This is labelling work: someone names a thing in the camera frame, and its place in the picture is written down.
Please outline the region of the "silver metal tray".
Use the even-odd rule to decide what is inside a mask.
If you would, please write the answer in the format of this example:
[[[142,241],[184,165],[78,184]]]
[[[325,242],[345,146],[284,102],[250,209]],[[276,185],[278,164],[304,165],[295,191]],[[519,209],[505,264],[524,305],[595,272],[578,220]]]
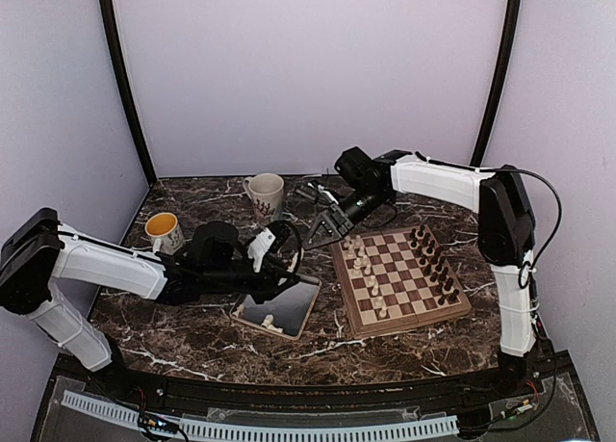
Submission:
[[[240,295],[230,310],[230,318],[232,321],[252,327],[260,333],[271,334],[294,341],[301,336],[312,313],[320,290],[321,281],[318,278],[302,275],[297,284],[281,293],[276,298],[264,301],[263,303],[257,303],[251,295]],[[243,303],[249,306],[260,305],[263,308],[267,308],[274,316],[275,324],[282,327],[284,332],[274,333],[235,320],[232,317],[232,312]]]

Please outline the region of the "white chess queen piece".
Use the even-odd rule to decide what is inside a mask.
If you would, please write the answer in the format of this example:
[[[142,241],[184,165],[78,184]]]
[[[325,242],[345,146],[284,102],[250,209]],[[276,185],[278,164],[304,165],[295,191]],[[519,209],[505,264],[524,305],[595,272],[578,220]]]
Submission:
[[[356,259],[353,261],[353,266],[352,266],[352,271],[351,271],[352,275],[354,277],[358,277],[362,275],[362,267],[358,267],[356,265]]]

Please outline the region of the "wooden chessboard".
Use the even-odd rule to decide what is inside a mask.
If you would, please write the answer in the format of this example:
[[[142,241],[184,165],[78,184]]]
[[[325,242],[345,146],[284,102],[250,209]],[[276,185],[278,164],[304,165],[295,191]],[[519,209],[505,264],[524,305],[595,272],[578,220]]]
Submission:
[[[415,286],[413,277],[419,278],[421,271],[417,269],[406,239],[412,227],[357,234],[361,236],[362,247],[366,252],[362,275],[358,277],[354,277],[351,271],[353,261],[358,257],[359,248],[356,248],[356,257],[349,258],[348,249],[343,247],[344,240],[330,246],[335,273],[354,338],[364,339],[403,332],[457,319],[471,312],[470,301],[451,265],[450,268],[459,282],[461,302],[431,311],[426,309],[420,294],[427,297],[430,291],[418,290]],[[370,275],[363,274],[363,268],[367,264],[372,266]],[[380,293],[377,297],[382,296],[383,306],[387,307],[385,318],[378,317],[378,310],[381,307],[374,307],[374,300],[377,297],[372,296],[372,287],[367,285],[368,277],[371,275],[375,277],[374,286],[379,287]]]

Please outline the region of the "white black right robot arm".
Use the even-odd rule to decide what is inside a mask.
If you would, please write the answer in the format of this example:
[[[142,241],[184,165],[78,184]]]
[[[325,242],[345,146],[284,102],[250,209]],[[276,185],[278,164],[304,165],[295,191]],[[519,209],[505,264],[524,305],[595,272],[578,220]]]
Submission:
[[[545,333],[534,275],[543,249],[524,184],[511,165],[482,168],[393,150],[358,147],[335,170],[340,195],[311,181],[298,189],[318,203],[304,245],[329,247],[350,330],[387,335],[468,315],[456,246],[470,247],[492,275],[500,318],[498,369],[490,390],[502,398],[526,385]]]

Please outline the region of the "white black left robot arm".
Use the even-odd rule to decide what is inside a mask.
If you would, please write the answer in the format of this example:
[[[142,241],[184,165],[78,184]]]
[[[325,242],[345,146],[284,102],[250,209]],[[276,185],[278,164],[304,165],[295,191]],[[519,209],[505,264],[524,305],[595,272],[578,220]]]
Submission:
[[[60,222],[56,210],[39,209],[1,248],[1,305],[33,321],[69,351],[116,400],[136,391],[116,341],[93,327],[66,299],[58,280],[114,288],[164,305],[182,305],[204,294],[244,294],[263,303],[296,286],[294,263],[273,256],[289,237],[287,221],[274,221],[247,243],[224,221],[199,225],[192,238],[165,253],[129,249],[83,234]]]

